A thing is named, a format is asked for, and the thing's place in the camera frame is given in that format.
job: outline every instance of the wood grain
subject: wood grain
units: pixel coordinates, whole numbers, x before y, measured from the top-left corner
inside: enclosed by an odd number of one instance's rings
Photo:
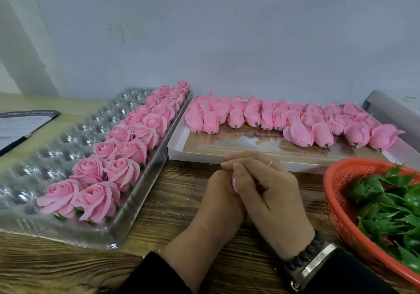
[[[208,178],[218,169],[219,165],[168,161],[126,242],[113,251],[0,234],[0,292],[111,293],[144,255],[162,249],[188,226]],[[322,176],[295,175],[311,223],[337,241],[326,215]],[[289,279],[273,250],[246,220],[218,255],[200,293],[290,293]]]

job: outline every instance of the person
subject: person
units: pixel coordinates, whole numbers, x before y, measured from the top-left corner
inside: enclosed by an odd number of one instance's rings
[[[160,254],[150,252],[117,293],[197,293],[219,251],[235,236],[247,214],[286,262],[296,263],[308,245],[320,240],[306,216],[296,177],[279,160],[243,152],[226,156],[221,166],[222,170],[209,178],[197,215],[188,228]],[[232,172],[238,194],[232,187]],[[321,249],[325,250],[328,243],[323,243]],[[286,270],[297,280],[305,265],[298,268],[286,264]],[[299,283],[298,290],[305,294],[396,293],[339,248],[328,253]]]

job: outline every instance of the silver bracelet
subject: silver bracelet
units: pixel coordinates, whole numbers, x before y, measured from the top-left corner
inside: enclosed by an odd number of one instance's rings
[[[305,267],[297,281],[291,281],[290,285],[293,290],[299,292],[299,287],[305,278],[323,261],[327,256],[333,252],[337,246],[334,243],[327,245],[319,254]]]

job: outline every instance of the black sleeve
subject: black sleeve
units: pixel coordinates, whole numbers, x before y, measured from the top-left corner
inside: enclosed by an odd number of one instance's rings
[[[192,291],[165,260],[150,252],[116,293],[192,294]]]
[[[385,281],[346,254],[336,249],[306,286],[304,294],[396,294]]]

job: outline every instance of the basket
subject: basket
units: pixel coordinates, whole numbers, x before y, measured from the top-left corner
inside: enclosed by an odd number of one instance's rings
[[[355,179],[367,174],[385,175],[393,166],[390,162],[366,158],[333,163],[323,180],[330,220],[340,238],[373,270],[405,289],[420,293],[420,275],[386,254],[357,228],[357,210],[343,195]],[[403,167],[401,174],[413,174],[414,182],[420,182],[420,173],[414,169]]]

